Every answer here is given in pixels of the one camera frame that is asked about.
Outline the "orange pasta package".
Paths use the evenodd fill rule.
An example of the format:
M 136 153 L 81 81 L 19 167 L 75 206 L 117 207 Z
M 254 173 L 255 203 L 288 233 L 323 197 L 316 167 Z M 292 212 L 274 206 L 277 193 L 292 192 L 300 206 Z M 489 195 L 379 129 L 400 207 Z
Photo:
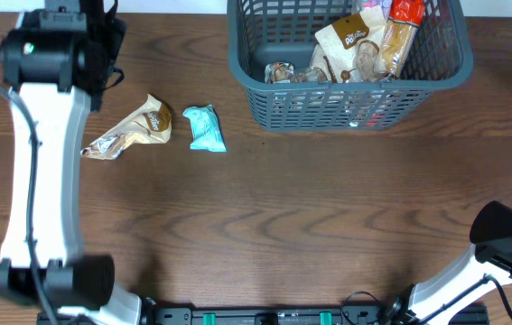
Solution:
M 374 71 L 381 79 L 397 79 L 424 18 L 423 0 L 393 0 Z

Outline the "grey plastic lattice basket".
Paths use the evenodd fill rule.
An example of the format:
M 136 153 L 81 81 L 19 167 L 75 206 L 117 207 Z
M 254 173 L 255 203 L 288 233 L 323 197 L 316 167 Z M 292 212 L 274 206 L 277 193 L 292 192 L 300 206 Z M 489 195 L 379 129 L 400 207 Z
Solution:
M 378 83 L 265 83 L 276 62 L 307 67 L 314 34 L 359 12 L 352 0 L 229 0 L 228 63 L 266 131 L 384 130 L 433 92 L 455 88 L 473 70 L 465 17 L 458 1 L 424 2 L 424 18 L 399 79 Z

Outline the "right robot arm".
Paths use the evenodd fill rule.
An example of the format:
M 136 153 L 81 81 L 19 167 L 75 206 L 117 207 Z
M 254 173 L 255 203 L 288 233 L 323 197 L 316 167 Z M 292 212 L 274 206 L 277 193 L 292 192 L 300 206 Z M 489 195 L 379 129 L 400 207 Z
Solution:
M 512 284 L 512 208 L 493 200 L 470 229 L 470 246 L 431 279 L 409 286 L 377 318 L 378 324 L 478 324 L 467 309 L 496 290 L 512 321 L 504 287 Z

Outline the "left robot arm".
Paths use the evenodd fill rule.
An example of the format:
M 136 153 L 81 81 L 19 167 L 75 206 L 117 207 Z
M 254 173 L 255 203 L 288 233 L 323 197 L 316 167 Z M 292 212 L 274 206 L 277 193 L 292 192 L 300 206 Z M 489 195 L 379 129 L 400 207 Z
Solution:
M 142 319 L 142 300 L 116 283 L 111 256 L 85 254 L 79 223 L 84 128 L 123 79 L 116 59 L 125 33 L 100 1 L 52 0 L 22 13 L 0 44 L 0 96 L 14 125 L 0 297 L 41 307 L 53 324 Z

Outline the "teal snack packet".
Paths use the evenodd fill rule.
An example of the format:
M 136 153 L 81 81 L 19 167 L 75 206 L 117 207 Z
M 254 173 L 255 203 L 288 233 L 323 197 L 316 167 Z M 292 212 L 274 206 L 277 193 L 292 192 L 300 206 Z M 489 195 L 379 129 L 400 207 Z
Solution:
M 182 115 L 188 118 L 191 124 L 192 150 L 214 153 L 224 153 L 227 150 L 213 105 L 188 107 Z

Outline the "beige snack pouch with barcode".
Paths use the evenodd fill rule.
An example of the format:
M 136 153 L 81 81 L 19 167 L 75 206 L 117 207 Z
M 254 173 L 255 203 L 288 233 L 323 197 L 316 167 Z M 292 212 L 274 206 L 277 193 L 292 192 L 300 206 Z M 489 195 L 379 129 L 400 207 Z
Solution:
M 265 83 L 306 83 L 316 82 L 338 83 L 336 69 L 339 67 L 343 55 L 340 51 L 329 48 L 325 51 L 320 44 L 314 47 L 309 65 L 304 68 L 295 68 L 289 62 L 270 63 L 265 67 Z

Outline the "tissue pocket pack bundle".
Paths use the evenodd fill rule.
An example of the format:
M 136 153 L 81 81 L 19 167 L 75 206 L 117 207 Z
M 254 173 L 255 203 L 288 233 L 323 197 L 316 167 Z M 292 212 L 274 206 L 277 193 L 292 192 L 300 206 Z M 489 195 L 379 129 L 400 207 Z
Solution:
M 392 7 L 393 0 L 358 0 L 360 9 L 371 7 L 380 7 L 383 15 L 388 16 Z

